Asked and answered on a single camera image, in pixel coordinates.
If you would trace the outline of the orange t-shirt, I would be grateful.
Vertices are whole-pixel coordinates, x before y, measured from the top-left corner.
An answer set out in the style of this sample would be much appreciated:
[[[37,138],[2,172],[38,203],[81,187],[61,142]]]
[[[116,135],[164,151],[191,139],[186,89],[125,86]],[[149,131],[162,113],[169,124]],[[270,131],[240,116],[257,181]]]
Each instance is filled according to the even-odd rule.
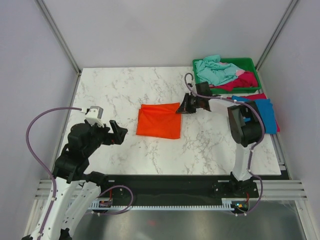
[[[138,111],[136,134],[139,136],[177,140],[181,137],[180,104],[142,104]]]

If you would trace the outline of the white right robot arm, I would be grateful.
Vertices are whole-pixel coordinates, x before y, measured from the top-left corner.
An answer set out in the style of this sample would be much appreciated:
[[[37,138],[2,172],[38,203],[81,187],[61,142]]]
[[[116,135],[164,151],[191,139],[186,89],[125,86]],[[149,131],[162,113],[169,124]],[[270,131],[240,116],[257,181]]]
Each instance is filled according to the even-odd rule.
[[[221,95],[201,95],[186,83],[190,93],[184,95],[177,114],[194,114],[197,109],[211,111],[212,104],[220,104],[227,108],[228,125],[232,139],[236,143],[235,163],[231,176],[235,179],[229,184],[229,191],[235,197],[247,191],[245,181],[261,177],[254,174],[251,165],[254,149],[264,139],[265,125],[254,101],[238,101]]]

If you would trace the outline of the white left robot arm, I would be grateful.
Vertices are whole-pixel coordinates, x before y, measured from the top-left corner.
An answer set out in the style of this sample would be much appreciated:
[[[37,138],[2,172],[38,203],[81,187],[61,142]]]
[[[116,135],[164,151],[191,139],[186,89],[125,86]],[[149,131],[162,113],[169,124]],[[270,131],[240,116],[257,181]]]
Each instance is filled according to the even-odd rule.
[[[25,240],[71,240],[91,203],[110,191],[106,174],[85,174],[90,156],[102,145],[121,145],[128,132],[115,120],[102,122],[103,108],[79,108],[84,122],[71,127],[53,170],[35,156],[51,179],[51,188],[42,215]]]

